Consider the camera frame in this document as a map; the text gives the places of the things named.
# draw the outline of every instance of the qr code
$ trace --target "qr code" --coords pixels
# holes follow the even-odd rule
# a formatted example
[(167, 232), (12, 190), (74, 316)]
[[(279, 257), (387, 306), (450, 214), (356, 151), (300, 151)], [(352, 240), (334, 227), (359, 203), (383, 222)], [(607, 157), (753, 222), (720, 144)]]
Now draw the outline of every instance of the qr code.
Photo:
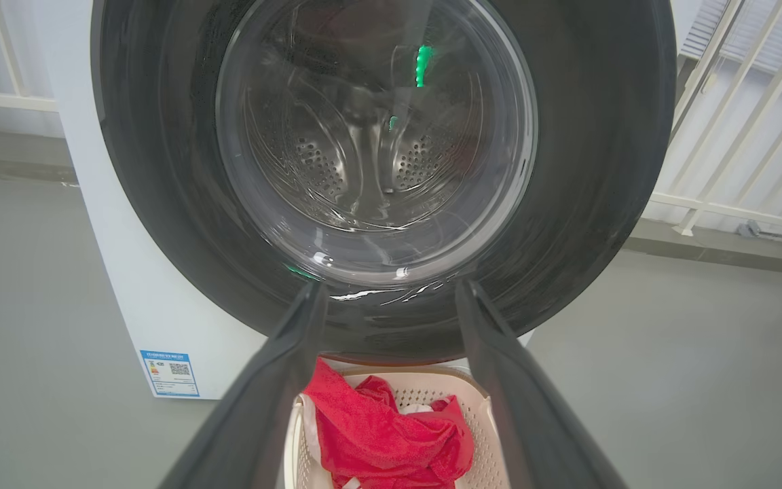
[(191, 375), (189, 373), (188, 364), (169, 364), (171, 365), (171, 374), (174, 375)]

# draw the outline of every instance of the red cloth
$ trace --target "red cloth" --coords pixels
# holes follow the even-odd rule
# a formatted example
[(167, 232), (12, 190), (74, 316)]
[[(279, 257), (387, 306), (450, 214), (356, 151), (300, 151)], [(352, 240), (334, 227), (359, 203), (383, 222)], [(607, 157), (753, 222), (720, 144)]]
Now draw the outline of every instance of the red cloth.
[(303, 393), (316, 404), (322, 467), (336, 489), (351, 477), (364, 489), (453, 489), (472, 467), (472, 433), (454, 396), (404, 416), (388, 382), (371, 375), (352, 389), (322, 359)]

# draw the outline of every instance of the washing machine door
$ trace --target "washing machine door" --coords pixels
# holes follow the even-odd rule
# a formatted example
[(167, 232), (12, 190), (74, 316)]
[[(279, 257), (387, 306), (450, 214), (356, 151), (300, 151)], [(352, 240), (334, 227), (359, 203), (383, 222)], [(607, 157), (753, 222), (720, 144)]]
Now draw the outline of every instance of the washing machine door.
[(648, 201), (674, 94), (667, 0), (96, 0), (96, 100), (175, 266), (267, 333), (304, 282), (322, 349), (463, 355), (453, 282), (518, 334)]

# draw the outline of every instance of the blue and white sticker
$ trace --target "blue and white sticker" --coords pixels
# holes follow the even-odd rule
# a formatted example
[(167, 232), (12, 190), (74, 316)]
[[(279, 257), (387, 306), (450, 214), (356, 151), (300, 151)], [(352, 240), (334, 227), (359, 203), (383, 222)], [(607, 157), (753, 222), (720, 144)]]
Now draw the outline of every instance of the blue and white sticker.
[(160, 396), (199, 397), (192, 362), (186, 353), (141, 350), (150, 384)]

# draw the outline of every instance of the door glass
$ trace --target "door glass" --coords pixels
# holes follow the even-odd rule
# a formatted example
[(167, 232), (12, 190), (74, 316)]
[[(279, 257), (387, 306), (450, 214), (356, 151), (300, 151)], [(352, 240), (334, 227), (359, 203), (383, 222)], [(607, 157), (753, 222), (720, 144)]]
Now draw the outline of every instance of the door glass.
[(508, 223), (535, 152), (513, 36), (475, 0), (258, 2), (217, 90), (226, 171), (293, 272), (394, 286)]

